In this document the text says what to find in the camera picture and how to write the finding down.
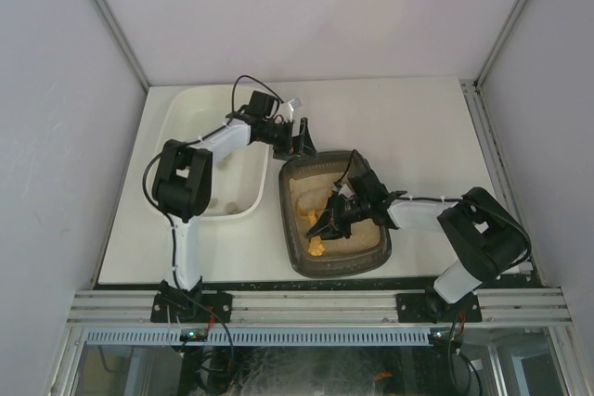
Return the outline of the grey litter box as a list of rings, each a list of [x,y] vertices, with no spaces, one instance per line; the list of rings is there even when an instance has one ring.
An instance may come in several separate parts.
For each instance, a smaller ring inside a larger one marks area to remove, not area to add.
[[[359,275],[392,254],[389,229],[356,221],[350,178],[369,170],[357,151],[320,152],[286,162],[278,174],[279,202],[291,266],[308,278]]]

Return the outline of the yellow litter scoop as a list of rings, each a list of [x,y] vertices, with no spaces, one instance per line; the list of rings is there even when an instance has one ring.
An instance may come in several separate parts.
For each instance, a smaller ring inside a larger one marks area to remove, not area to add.
[[[297,214],[309,224],[304,237],[308,240],[310,255],[321,256],[326,250],[325,241],[351,237],[351,224],[344,219],[344,214],[352,195],[348,184],[339,184],[315,187],[297,196]]]

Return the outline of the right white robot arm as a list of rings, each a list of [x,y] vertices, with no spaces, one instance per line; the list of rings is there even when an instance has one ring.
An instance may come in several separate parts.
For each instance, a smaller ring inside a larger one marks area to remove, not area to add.
[[[457,260],[427,291],[434,307],[455,305],[482,284],[530,259],[532,242],[525,229],[484,188],[476,186],[460,198],[390,193],[331,192],[326,208],[306,237],[348,238],[351,226],[371,220],[393,230],[423,230],[445,235]]]

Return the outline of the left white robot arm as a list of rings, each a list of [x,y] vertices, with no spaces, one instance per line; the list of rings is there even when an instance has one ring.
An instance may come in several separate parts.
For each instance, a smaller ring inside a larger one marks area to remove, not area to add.
[[[157,168],[146,198],[168,219],[172,231],[172,266],[165,278],[168,287],[193,292],[200,285],[198,232],[201,215],[212,198],[214,164],[252,143],[271,146],[279,160],[316,154],[305,117],[275,121],[233,113],[229,121],[205,136],[184,142],[167,140],[149,163]]]

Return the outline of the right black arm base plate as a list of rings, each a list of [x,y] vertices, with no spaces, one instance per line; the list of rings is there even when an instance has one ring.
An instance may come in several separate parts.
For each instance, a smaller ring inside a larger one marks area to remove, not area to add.
[[[483,321],[478,298],[468,294],[456,303],[447,303],[437,294],[430,292],[398,293],[395,308],[401,323],[445,323],[453,322],[457,315],[465,315],[466,321]]]

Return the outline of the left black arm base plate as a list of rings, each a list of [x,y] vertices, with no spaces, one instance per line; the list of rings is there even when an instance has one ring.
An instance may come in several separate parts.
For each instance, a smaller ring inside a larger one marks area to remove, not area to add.
[[[177,291],[158,293],[152,303],[151,323],[207,323],[212,320],[228,323],[231,319],[233,296],[226,292],[202,293],[197,303],[181,296]]]

